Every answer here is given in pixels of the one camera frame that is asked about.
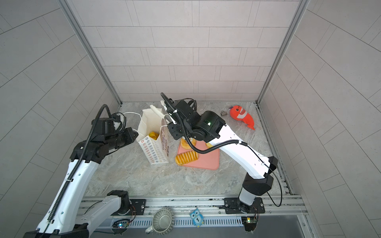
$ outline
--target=mounting plate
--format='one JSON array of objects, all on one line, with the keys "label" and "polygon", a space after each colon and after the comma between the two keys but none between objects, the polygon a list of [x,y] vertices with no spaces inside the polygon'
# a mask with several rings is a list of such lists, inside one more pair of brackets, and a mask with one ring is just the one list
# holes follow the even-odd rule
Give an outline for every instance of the mounting plate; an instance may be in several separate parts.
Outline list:
[{"label": "mounting plate", "polygon": [[[244,214],[242,211],[239,210],[237,201],[238,198],[224,198],[225,207],[228,208],[225,209],[226,214]],[[259,213],[265,213],[263,201],[260,197],[256,197],[254,199],[253,205]],[[250,213],[255,214],[255,209],[252,209]]]}]

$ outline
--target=mug handle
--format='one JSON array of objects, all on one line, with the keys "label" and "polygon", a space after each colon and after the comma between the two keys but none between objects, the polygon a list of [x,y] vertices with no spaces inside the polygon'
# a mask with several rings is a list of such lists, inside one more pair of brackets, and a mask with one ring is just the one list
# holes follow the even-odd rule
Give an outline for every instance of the mug handle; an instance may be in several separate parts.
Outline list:
[{"label": "mug handle", "polygon": [[152,228],[152,226],[148,227],[148,228],[146,229],[146,234],[151,233],[153,230],[154,230],[154,229]]}]

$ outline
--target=gray tiled wall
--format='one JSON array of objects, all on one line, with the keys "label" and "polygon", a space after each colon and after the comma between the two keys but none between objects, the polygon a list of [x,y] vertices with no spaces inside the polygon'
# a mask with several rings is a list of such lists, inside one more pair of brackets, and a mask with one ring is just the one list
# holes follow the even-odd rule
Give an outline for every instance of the gray tiled wall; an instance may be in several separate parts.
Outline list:
[{"label": "gray tiled wall", "polygon": [[260,106],[320,237],[381,235],[381,2],[311,0]]},{"label": "gray tiled wall", "polygon": [[68,3],[122,101],[254,101],[299,1]]},{"label": "gray tiled wall", "polygon": [[104,103],[118,108],[55,0],[1,1],[1,236],[36,228]]}]

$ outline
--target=pink cutting board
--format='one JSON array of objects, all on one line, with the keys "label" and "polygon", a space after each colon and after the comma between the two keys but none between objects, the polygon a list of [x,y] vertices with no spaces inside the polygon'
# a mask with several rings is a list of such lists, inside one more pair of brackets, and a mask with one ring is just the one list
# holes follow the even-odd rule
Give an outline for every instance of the pink cutting board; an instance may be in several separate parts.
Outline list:
[{"label": "pink cutting board", "polygon": [[[197,141],[196,148],[200,150],[206,150],[208,147],[204,141]],[[179,144],[179,149],[177,150],[178,155],[188,151],[191,151],[191,150],[186,150],[182,148],[181,145]],[[199,169],[216,170],[219,167],[219,149],[216,149],[207,154],[199,154],[198,160],[192,161],[182,166],[199,168]]]}]

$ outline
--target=wall tile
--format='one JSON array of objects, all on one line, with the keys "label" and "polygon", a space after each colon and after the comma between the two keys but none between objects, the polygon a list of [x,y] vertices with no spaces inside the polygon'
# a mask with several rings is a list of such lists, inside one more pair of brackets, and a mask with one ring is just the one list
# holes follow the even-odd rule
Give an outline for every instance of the wall tile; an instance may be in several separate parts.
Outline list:
[{"label": "wall tile", "polygon": [[73,4],[83,26],[132,26],[126,1],[73,0]]},{"label": "wall tile", "polygon": [[140,48],[97,48],[105,66],[143,65]]},{"label": "wall tile", "polygon": [[291,159],[291,163],[293,166],[295,166],[297,163],[299,163],[300,161],[302,161],[304,159],[305,159],[305,156],[304,156],[303,152],[300,152],[297,156],[295,156],[294,158]]},{"label": "wall tile", "polygon": [[335,214],[324,197],[307,160],[298,163],[295,170],[318,224],[337,223]]},{"label": "wall tile", "polygon": [[323,18],[306,11],[300,21],[295,35],[309,48],[315,49],[331,24]]},{"label": "wall tile", "polygon": [[30,160],[32,164],[38,165],[40,167],[43,167],[44,169],[47,169],[54,173],[56,168],[58,167],[58,164],[51,162],[50,160],[45,159],[44,157],[35,154],[33,158]]},{"label": "wall tile", "polygon": [[209,47],[257,47],[261,27],[211,27]]},{"label": "wall tile", "polygon": [[45,215],[50,208],[50,205],[42,204],[42,203],[35,203],[32,207],[31,213],[39,214],[39,215]]},{"label": "wall tile", "polygon": [[379,170],[381,170],[381,160],[379,159],[381,158],[381,147],[379,146],[380,141],[381,131],[377,131],[359,142],[360,147]]},{"label": "wall tile", "polygon": [[192,26],[191,1],[134,1],[140,26]]},{"label": "wall tile", "polygon": [[93,62],[90,60],[89,56],[86,56],[85,58],[83,58],[77,64],[77,66],[81,70],[81,72],[84,74],[84,76],[87,78],[87,81],[89,82],[98,73],[98,71],[95,69],[95,66],[93,65]]},{"label": "wall tile", "polygon": [[323,235],[344,235],[338,223],[320,225]]},{"label": "wall tile", "polygon": [[272,66],[278,48],[248,48],[244,66]]},{"label": "wall tile", "polygon": [[335,136],[342,133],[343,131],[345,131],[345,127],[341,124],[341,122],[339,122],[322,136],[320,136],[319,140],[323,145],[325,145],[328,141],[332,140]]},{"label": "wall tile", "polygon": [[200,1],[192,1],[192,26],[199,26],[200,22]]},{"label": "wall tile", "polygon": [[44,96],[44,92],[24,73],[0,88],[0,138],[2,139]]},{"label": "wall tile", "polygon": [[241,101],[242,93],[206,93],[206,101]]},{"label": "wall tile", "polygon": [[236,93],[260,93],[264,82],[238,82]]},{"label": "wall tile", "polygon": [[251,6],[249,1],[200,1],[200,26],[246,27]]},{"label": "wall tile", "polygon": [[345,0],[324,1],[317,15],[360,39],[380,16],[380,8],[381,2],[372,0],[352,4]]},{"label": "wall tile", "polygon": [[239,55],[238,65],[237,66],[243,66],[243,62],[245,61],[247,48],[241,48],[241,53]]},{"label": "wall tile", "polygon": [[292,97],[314,129],[317,137],[322,136],[339,122],[333,112],[305,79],[302,79]]},{"label": "wall tile", "polygon": [[233,82],[228,81],[200,81],[199,82],[199,93],[210,93],[210,89],[213,89],[213,93],[231,93],[233,87]]},{"label": "wall tile", "polygon": [[[12,214],[15,212],[12,216],[23,221],[28,216],[29,211],[52,174],[46,169],[29,163],[1,199],[0,209],[2,213]],[[17,229],[14,228],[14,220],[9,219],[8,216],[0,217],[0,229],[4,237],[14,237],[17,233]]]},{"label": "wall tile", "polygon": [[322,67],[311,86],[356,141],[381,129],[381,113],[328,64]]},{"label": "wall tile", "polygon": [[241,101],[257,101],[259,93],[242,93]]},{"label": "wall tile", "polygon": [[292,132],[294,132],[318,182],[339,173],[306,118],[302,118]]},{"label": "wall tile", "polygon": [[43,218],[43,215],[29,213],[23,224],[20,226],[15,238],[22,238],[26,232],[35,230]]},{"label": "wall tile", "polygon": [[240,48],[200,48],[199,65],[236,66],[240,53]]},{"label": "wall tile", "polygon": [[258,66],[222,66],[220,81],[254,81]]},{"label": "wall tile", "polygon": [[140,26],[138,16],[136,14],[135,5],[133,0],[126,1],[128,7],[128,13],[130,14],[130,18],[133,26]]},{"label": "wall tile", "polygon": [[151,65],[193,65],[192,48],[147,48]]},{"label": "wall tile", "polygon": [[261,2],[255,19],[255,27],[289,27],[298,2]]},{"label": "wall tile", "polygon": [[336,29],[319,55],[364,97],[381,88],[381,52],[347,32]]},{"label": "wall tile", "polygon": [[290,128],[294,128],[294,126],[304,117],[302,111],[300,111],[295,118],[289,123]]},{"label": "wall tile", "polygon": [[299,147],[296,138],[289,127],[286,118],[283,115],[283,112],[280,112],[279,115],[274,119],[275,125],[279,131],[280,137],[286,147],[287,153],[290,158],[294,158],[302,150]]},{"label": "wall tile", "polygon": [[0,42],[0,72],[7,78],[13,78],[55,47],[36,20],[1,34]]},{"label": "wall tile", "polygon": [[132,81],[128,77],[124,66],[105,66],[104,70],[106,71],[111,82]]},{"label": "wall tile", "polygon": [[29,111],[1,140],[0,150],[3,155],[0,194],[7,192],[53,128],[35,112]]},{"label": "wall tile", "polygon": [[24,73],[48,92],[80,60],[81,56],[67,40],[27,67]]},{"label": "wall tile", "polygon": [[290,90],[299,75],[299,71],[291,63],[291,61],[286,56],[284,56],[278,66],[277,74],[279,75],[286,88]]},{"label": "wall tile", "polygon": [[40,26],[44,29],[45,33],[49,36],[49,38],[53,41],[53,43],[58,46],[61,44],[61,41],[58,39],[56,34],[54,34],[53,30],[50,28],[49,24],[44,19],[44,16],[41,16],[36,19]]},{"label": "wall tile", "polygon": [[163,99],[159,93],[155,93],[155,94],[134,93],[134,94],[129,94],[129,97],[132,102],[157,102]]},{"label": "wall tile", "polygon": [[325,191],[324,195],[346,237],[377,238],[375,230],[347,185]]},{"label": "wall tile", "polygon": [[39,104],[60,120],[84,88],[78,75],[70,70],[45,94]]},{"label": "wall tile", "polygon": [[85,33],[85,36],[89,40],[92,47],[105,47],[97,27],[83,26],[82,30]]},{"label": "wall tile", "polygon": [[284,166],[284,169],[287,171],[286,176],[288,178],[288,181],[292,181],[293,179],[297,178],[297,175],[294,167],[292,166],[290,157],[288,156],[287,150],[283,144],[278,130],[275,130],[272,133],[272,136],[275,142],[275,147],[278,151],[278,155],[280,156],[279,160],[281,164]]},{"label": "wall tile", "polygon": [[376,230],[377,234],[381,234],[381,219],[371,220],[373,228]]},{"label": "wall tile", "polygon": [[131,66],[135,81],[171,81],[167,66]]},{"label": "wall tile", "polygon": [[106,47],[154,47],[150,27],[97,27]]},{"label": "wall tile", "polygon": [[175,66],[176,81],[214,81],[215,66]]},{"label": "wall tile", "polygon": [[345,181],[340,174],[337,174],[319,183],[320,188],[322,189],[323,192],[329,189],[341,186],[343,184],[345,184]]},{"label": "wall tile", "polygon": [[76,107],[71,106],[37,153],[59,164],[85,119]]},{"label": "wall tile", "polygon": [[296,36],[292,38],[286,55],[309,83],[324,65],[324,61]]},{"label": "wall tile", "polygon": [[85,87],[82,93],[78,96],[77,101],[90,112],[95,103],[106,89],[106,85],[99,74]]},{"label": "wall tile", "polygon": [[368,100],[375,107],[381,105],[381,89],[378,90],[375,94],[373,94]]},{"label": "wall tile", "polygon": [[277,89],[275,90],[274,97],[286,117],[287,123],[291,123],[291,121],[300,112],[300,109],[282,82],[279,83]]},{"label": "wall tile", "polygon": [[287,27],[264,27],[258,47],[280,47],[287,30]]},{"label": "wall tile", "polygon": [[153,93],[150,82],[115,82],[120,93]]},{"label": "wall tile", "polygon": [[208,47],[209,28],[152,27],[152,35],[156,47]]},{"label": "wall tile", "polygon": [[355,142],[352,136],[344,131],[324,145],[328,154],[340,171],[356,200],[369,219],[379,219],[381,204],[381,173]]},{"label": "wall tile", "polygon": [[59,120],[55,118],[52,114],[50,114],[45,108],[43,108],[40,104],[36,104],[32,110],[39,114],[42,118],[44,118],[47,122],[52,124],[53,126],[56,126]]},{"label": "wall tile", "polygon": [[166,93],[168,98],[180,99],[180,98],[193,98],[194,100],[205,101],[205,93]]},{"label": "wall tile", "polygon": [[0,14],[12,27],[16,27],[58,8],[57,2],[49,0],[6,0],[2,1]]},{"label": "wall tile", "polygon": [[335,32],[337,26],[331,24],[328,27],[328,30],[324,33],[322,39],[319,41],[319,44],[317,44],[316,48],[314,49],[316,54],[320,54],[325,44],[327,44],[327,41],[331,38],[331,35]]},{"label": "wall tile", "polygon": [[64,42],[74,35],[74,31],[61,9],[57,9],[43,16],[60,42]]}]

